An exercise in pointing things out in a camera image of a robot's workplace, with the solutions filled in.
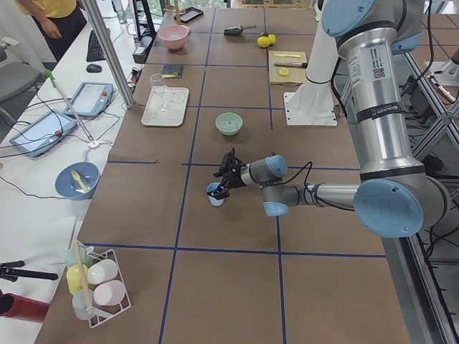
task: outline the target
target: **gray chair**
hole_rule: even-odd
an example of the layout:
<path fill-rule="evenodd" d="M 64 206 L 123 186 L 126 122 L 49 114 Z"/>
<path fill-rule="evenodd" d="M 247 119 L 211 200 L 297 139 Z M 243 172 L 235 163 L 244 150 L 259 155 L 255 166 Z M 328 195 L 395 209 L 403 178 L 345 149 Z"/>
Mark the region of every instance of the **gray chair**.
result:
<path fill-rule="evenodd" d="M 0 46 L 0 62 L 7 58 L 5 49 L 5 45 Z M 2 102 L 15 98 L 32 86 L 38 90 L 37 81 L 41 77 L 42 73 L 39 70 L 22 62 L 10 62 L 0 67 L 0 112 L 12 123 L 15 119 L 1 106 Z"/>

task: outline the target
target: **white desk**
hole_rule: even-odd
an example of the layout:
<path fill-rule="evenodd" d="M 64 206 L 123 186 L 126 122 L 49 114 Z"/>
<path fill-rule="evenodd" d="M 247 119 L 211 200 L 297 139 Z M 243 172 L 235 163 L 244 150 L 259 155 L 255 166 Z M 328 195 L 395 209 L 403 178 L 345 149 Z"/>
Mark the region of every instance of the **white desk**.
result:
<path fill-rule="evenodd" d="M 120 25 L 116 18 L 106 19 L 110 28 L 110 37 L 126 77 L 132 67 L 140 69 L 132 58 L 134 43 L 132 36 L 126 31 L 126 25 Z M 87 39 L 91 31 L 88 24 L 69 48 L 65 56 L 53 71 L 56 81 L 68 97 L 72 97 L 81 82 L 112 82 L 117 89 L 106 61 L 95 62 L 103 67 L 101 73 L 86 72 Z M 60 98 L 58 91 L 47 80 L 38 93 L 43 100 Z M 39 102 L 35 97 L 31 104 Z M 51 108 L 63 110 L 62 102 L 50 103 Z M 24 112 L 20 120 L 32 122 L 45 114 L 48 108 L 44 105 L 32 107 Z M 109 127 L 101 140 L 113 142 L 116 138 L 126 107 L 118 92 L 112 103 L 103 113 L 87 124 L 94 138 L 98 138 Z M 9 146 L 9 139 L 16 133 L 12 130 L 0 147 Z M 72 135 L 87 140 L 82 128 L 74 130 Z M 4 167 L 0 176 L 21 187 L 29 194 L 40 196 L 60 196 L 54 187 L 59 172 L 66 166 L 83 160 L 83 151 L 87 143 L 72 136 L 64 138 L 61 143 L 38 158 L 15 156 L 0 158 Z M 94 163 L 102 173 L 109 145 L 101 145 L 89 152 L 88 160 Z M 1 148 L 0 156 L 18 154 L 14 148 Z M 69 201 L 65 199 L 36 199 L 23 195 L 13 186 L 0 180 L 0 214 L 1 214 L 1 244 L 0 262 L 25 260 L 24 269 L 43 272 L 55 272 L 62 275 L 65 268 L 65 252 L 73 237 L 78 233 L 82 220 L 90 205 L 90 200 Z M 0 279 L 0 289 L 3 293 L 11 292 L 44 302 L 51 302 L 58 281 L 44 279 L 19 278 L 11 283 Z M 2 343 L 28 344 L 33 343 L 41 324 L 0 317 L 0 333 Z"/>

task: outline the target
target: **chair seat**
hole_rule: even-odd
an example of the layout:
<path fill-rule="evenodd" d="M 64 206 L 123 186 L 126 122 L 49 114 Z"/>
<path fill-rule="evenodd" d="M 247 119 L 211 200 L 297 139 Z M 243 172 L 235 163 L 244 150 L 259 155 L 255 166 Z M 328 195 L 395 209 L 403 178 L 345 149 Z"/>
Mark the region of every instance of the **chair seat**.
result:
<path fill-rule="evenodd" d="M 21 62 L 11 62 L 0 68 L 0 102 L 31 88 L 42 76 L 39 70 Z"/>

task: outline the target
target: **computer mouse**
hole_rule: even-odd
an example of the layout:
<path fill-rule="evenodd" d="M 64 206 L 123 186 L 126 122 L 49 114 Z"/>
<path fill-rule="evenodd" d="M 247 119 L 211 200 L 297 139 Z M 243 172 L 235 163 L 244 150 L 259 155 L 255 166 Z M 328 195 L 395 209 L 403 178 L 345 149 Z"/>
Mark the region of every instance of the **computer mouse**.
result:
<path fill-rule="evenodd" d="M 102 72 L 102 66 L 100 64 L 90 63 L 86 67 L 86 72 L 88 72 L 88 73 L 100 73 L 100 72 Z"/>

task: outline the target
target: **person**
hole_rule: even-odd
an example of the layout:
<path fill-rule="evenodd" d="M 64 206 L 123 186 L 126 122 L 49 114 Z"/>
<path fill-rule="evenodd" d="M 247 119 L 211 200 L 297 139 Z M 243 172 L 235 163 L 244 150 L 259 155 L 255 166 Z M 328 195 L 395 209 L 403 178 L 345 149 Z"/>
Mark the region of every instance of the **person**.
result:
<path fill-rule="evenodd" d="M 86 25 L 80 0 L 15 0 L 19 9 L 31 15 L 56 61 Z"/>

